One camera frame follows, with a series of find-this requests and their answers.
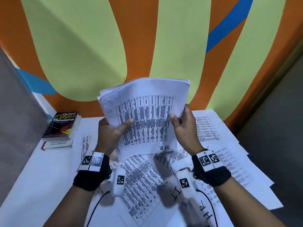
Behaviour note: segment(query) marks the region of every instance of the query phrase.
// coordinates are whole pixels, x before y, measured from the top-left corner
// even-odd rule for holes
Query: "gray wall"
[[[0,206],[47,127],[47,117],[0,47]]]
[[[237,134],[251,160],[275,184],[285,209],[277,215],[303,226],[303,56]]]

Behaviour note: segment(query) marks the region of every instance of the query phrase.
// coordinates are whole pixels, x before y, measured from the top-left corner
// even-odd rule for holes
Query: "stack of books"
[[[77,112],[58,112],[43,134],[42,150],[70,148],[81,116]]]

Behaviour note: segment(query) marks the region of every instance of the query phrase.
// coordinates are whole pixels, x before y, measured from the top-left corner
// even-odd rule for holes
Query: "wall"
[[[0,206],[47,128],[46,115],[0,48]]]
[[[303,0],[0,0],[0,45],[56,111],[101,116],[99,91],[189,79],[193,110],[238,127],[303,37]]]
[[[253,162],[274,182],[287,226],[303,224],[303,55],[237,134]]]

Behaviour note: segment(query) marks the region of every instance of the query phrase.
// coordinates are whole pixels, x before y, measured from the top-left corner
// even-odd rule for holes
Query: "person's left hand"
[[[118,127],[109,126],[106,119],[99,121],[98,142],[95,151],[102,152],[110,156],[114,149],[118,146],[121,135],[134,123],[134,119],[125,121]]]

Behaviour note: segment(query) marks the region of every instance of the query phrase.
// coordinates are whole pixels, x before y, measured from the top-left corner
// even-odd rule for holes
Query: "forearm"
[[[93,195],[72,186],[43,227],[83,227]]]
[[[233,177],[223,185],[214,187],[214,191],[234,226],[284,226]]]

